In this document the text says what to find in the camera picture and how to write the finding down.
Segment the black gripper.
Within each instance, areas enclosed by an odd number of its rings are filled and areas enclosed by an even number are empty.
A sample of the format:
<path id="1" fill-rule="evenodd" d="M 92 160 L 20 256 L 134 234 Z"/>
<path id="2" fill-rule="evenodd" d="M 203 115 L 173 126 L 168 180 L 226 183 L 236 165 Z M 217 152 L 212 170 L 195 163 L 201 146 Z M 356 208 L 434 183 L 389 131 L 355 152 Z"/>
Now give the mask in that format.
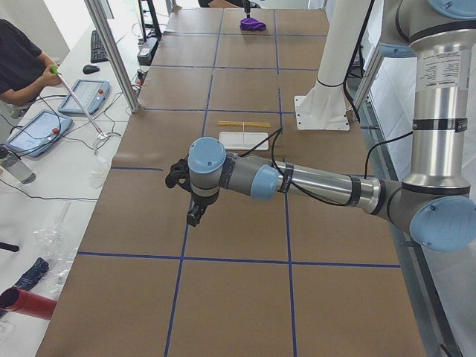
<path id="1" fill-rule="evenodd" d="M 185 158 L 179 159 L 170 167 L 170 172 L 165 178 L 165 184 L 169 189 L 178 185 L 183 190 L 190 192 L 190 174 L 187 160 Z M 213 202 L 195 202 L 192 201 L 191 208 L 187 212 L 187 224 L 190 226 L 197 226 L 208 206 Z"/>

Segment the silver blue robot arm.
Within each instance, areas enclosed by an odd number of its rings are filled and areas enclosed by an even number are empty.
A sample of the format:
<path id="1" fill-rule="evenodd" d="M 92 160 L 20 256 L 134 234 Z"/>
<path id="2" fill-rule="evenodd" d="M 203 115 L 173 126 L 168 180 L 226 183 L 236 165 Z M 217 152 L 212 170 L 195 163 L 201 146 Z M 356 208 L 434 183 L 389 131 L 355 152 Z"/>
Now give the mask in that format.
<path id="1" fill-rule="evenodd" d="M 357 177 L 228 152 L 215 138 L 194 141 L 170 168 L 168 187 L 190 193 L 197 225 L 221 189 L 268 200 L 276 192 L 379 216 L 427 248 L 456 251 L 475 238 L 475 204 L 462 177 L 472 48 L 473 1 L 386 1 L 380 51 L 416 57 L 411 171 L 401 181 Z"/>

